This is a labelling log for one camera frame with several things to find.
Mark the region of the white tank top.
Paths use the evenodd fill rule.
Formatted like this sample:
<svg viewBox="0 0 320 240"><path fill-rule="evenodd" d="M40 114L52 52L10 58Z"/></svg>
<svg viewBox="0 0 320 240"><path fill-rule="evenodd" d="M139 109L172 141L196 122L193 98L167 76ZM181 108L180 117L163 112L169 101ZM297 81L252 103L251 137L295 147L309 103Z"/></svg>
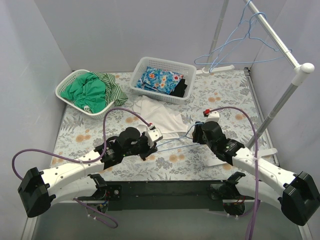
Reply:
<svg viewBox="0 0 320 240"><path fill-rule="evenodd" d="M164 140L176 139L188 130L188 126L183 123L182 116L178 111L172 110L164 106L162 102L145 95L139 96L134 101L133 111L146 122L159 128Z"/></svg>

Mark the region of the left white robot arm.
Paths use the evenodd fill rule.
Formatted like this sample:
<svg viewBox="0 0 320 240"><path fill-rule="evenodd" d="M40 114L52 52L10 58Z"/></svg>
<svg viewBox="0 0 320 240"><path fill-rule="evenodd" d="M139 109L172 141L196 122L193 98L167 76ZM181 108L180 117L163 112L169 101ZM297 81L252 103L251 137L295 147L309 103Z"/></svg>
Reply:
<svg viewBox="0 0 320 240"><path fill-rule="evenodd" d="M26 215L37 217L54 204L79 197L119 200L121 195L114 194L99 172L120 164L125 157L139 156L145 160L158 150L157 142L162 139L155 126L147 127L145 132L128 127L76 160L43 170L29 169L17 190Z"/></svg>

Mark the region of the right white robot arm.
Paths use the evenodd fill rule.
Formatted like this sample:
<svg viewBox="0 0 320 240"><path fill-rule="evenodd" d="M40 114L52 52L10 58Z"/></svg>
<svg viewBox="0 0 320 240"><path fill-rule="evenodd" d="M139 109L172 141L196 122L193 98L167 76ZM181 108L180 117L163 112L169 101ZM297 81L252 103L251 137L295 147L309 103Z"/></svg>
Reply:
<svg viewBox="0 0 320 240"><path fill-rule="evenodd" d="M294 173L263 158L255 158L242 143L227 138L217 122L197 122L192 141L207 145L219 160L256 176L263 183L256 190L233 181L226 186L230 198L237 199L241 195L257 197L279 208L299 226L304 226L320 207L320 193L310 174L304 171Z"/></svg>

